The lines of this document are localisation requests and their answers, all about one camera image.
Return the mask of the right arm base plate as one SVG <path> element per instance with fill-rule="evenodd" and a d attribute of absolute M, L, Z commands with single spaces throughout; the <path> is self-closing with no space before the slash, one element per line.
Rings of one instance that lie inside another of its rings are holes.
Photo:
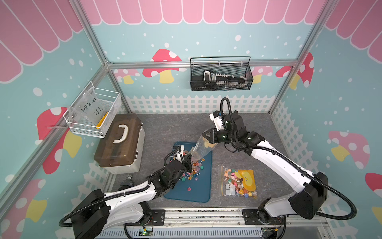
<path fill-rule="evenodd" d="M 243 209 L 242 216 L 244 218 L 245 225 L 271 225 L 282 226 L 284 224 L 284 218 L 269 216 L 266 212 L 259 211 L 258 209 Z"/>

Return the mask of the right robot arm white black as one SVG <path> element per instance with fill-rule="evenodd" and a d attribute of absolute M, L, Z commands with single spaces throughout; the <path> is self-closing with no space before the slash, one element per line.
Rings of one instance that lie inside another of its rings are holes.
<path fill-rule="evenodd" d="M 290 162 L 264 137 L 254 131 L 247 131 L 242 117 L 235 111 L 224 115 L 220 111 L 210 114 L 215 127 L 203 133 L 209 143 L 233 143 L 237 150 L 259 160 L 279 175 L 293 192 L 278 198 L 268 198 L 258 207 L 258 216 L 263 224 L 283 215 L 299 215 L 312 219 L 327 199 L 327 183 L 323 173 L 314 174 Z"/>

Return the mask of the candy ziploc bag yellow label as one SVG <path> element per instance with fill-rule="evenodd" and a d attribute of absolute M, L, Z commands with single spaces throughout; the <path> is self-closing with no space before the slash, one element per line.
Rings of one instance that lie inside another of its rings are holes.
<path fill-rule="evenodd" d="M 221 195 L 257 199 L 254 170 L 221 167 Z"/>

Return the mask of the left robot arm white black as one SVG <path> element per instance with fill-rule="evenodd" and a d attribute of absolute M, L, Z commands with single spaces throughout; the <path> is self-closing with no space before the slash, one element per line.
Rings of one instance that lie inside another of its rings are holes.
<path fill-rule="evenodd" d="M 192 172 L 191 158 L 191 154 L 178 156 L 137 186 L 117 192 L 92 191 L 59 226 L 71 227 L 77 239 L 94 239 L 114 226 L 147 224 L 153 214 L 148 202 L 167 194 L 183 174 Z"/>

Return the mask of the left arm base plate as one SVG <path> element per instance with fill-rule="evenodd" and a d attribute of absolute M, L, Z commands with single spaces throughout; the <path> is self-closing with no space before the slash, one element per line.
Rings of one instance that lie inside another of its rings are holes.
<path fill-rule="evenodd" d="M 143 215 L 139 224 L 145 227 L 164 226 L 165 214 L 165 210 L 151 210 Z"/>

